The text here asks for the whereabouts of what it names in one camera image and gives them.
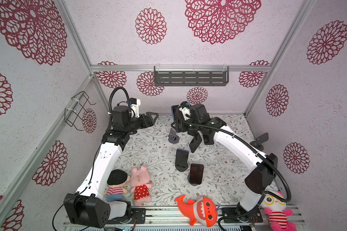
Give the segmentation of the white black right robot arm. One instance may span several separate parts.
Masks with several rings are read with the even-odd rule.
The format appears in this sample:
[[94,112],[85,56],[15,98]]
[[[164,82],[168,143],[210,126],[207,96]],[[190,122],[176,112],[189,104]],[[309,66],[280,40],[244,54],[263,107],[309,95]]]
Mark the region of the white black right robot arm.
[[189,147],[194,153],[201,143],[213,145],[218,142],[230,150],[246,167],[250,174],[245,178],[246,190],[240,201],[240,208],[249,212],[261,204],[261,198],[268,193],[266,188],[277,174],[278,159],[274,154],[267,155],[257,150],[219,117],[210,117],[202,104],[189,105],[183,102],[171,107],[174,122],[171,127],[177,133],[192,136]]

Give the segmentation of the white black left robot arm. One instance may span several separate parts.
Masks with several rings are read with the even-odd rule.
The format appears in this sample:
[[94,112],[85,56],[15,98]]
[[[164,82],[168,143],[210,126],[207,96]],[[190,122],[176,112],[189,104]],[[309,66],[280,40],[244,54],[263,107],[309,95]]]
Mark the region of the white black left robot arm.
[[155,125],[158,113],[138,114],[137,110],[124,105],[110,110],[110,120],[93,165],[83,183],[74,194],[68,193],[64,207],[70,223],[86,227],[103,228],[116,217],[123,217],[128,204],[123,201],[107,203],[103,193],[109,175],[124,150],[130,135]]

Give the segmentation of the blue-edged black phone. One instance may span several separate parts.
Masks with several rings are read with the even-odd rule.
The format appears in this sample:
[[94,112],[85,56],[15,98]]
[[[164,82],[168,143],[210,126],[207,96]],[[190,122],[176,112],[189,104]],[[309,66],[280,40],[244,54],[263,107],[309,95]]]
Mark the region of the blue-edged black phone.
[[174,105],[174,106],[171,106],[171,111],[172,111],[172,116],[173,116],[173,120],[175,121],[175,116],[176,116],[176,111],[178,110],[179,108],[179,105]]

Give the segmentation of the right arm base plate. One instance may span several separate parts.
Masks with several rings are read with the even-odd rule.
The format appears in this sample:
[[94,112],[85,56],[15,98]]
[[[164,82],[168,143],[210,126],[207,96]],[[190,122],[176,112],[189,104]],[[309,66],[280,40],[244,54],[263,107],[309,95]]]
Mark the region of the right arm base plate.
[[259,207],[246,211],[242,207],[222,207],[222,217],[224,223],[262,223],[263,218]]

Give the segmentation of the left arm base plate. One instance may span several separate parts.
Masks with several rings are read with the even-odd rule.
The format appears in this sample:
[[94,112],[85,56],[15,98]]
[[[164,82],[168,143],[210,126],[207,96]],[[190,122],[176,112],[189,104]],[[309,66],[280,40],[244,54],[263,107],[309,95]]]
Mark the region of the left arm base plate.
[[132,208],[125,216],[108,220],[107,224],[144,224],[146,218],[145,208]]

